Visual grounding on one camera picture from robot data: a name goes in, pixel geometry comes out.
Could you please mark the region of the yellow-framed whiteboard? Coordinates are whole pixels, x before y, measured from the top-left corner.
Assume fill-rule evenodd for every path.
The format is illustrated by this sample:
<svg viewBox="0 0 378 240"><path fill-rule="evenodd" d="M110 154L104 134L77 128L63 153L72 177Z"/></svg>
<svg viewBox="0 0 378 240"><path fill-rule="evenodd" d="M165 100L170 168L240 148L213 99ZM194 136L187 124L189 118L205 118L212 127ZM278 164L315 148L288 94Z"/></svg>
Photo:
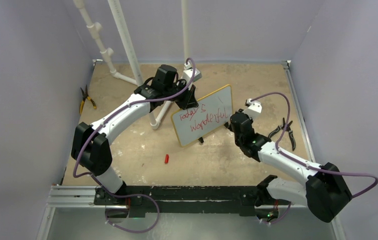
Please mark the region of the yellow-framed whiteboard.
<svg viewBox="0 0 378 240"><path fill-rule="evenodd" d="M233 113L232 88L227 84L200 98L198 107L176 111L171 121L179 145L185 147L223 126Z"/></svg>

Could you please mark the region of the red marker cap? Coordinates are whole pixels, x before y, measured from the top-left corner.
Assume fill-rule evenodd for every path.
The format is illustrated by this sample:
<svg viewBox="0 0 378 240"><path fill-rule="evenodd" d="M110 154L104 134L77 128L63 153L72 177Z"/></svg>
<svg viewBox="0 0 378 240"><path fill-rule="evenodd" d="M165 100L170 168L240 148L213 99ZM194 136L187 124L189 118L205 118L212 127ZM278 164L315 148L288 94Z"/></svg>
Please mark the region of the red marker cap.
<svg viewBox="0 0 378 240"><path fill-rule="evenodd" d="M166 155L165 155L164 163L165 163L165 164L168 164L168 163L169 163L169 154L166 154Z"/></svg>

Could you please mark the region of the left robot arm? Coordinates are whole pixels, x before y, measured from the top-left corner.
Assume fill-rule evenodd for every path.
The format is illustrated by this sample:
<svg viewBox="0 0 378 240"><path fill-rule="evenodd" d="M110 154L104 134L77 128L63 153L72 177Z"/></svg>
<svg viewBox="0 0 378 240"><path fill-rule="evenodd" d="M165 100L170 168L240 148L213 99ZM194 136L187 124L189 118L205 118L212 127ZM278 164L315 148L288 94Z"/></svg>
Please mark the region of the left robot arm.
<svg viewBox="0 0 378 240"><path fill-rule="evenodd" d="M126 184L113 170L110 145L138 119L153 112L165 102L176 103L180 109L198 107L194 82L202 77L201 72L190 63L179 75L173 66L163 64L155 76L138 86L122 105L103 118L91 123L79 123L74 132L70 155L76 161L73 177L78 166L87 169L89 175L107 190L106 197L113 204L121 204L126 198Z"/></svg>

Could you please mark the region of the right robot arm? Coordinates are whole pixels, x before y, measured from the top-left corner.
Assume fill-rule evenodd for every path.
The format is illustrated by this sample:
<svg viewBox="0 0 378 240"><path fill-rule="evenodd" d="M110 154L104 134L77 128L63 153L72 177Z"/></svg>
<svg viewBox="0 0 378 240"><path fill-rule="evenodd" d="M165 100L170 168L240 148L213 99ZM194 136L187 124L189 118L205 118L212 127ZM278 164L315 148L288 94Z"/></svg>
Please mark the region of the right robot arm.
<svg viewBox="0 0 378 240"><path fill-rule="evenodd" d="M293 181L269 175L257 186L256 205L285 200L307 207L319 220L329 223L353 199L338 167L297 159L270 138L256 133L252 119L243 112L230 117L235 144L245 156L279 169Z"/></svg>

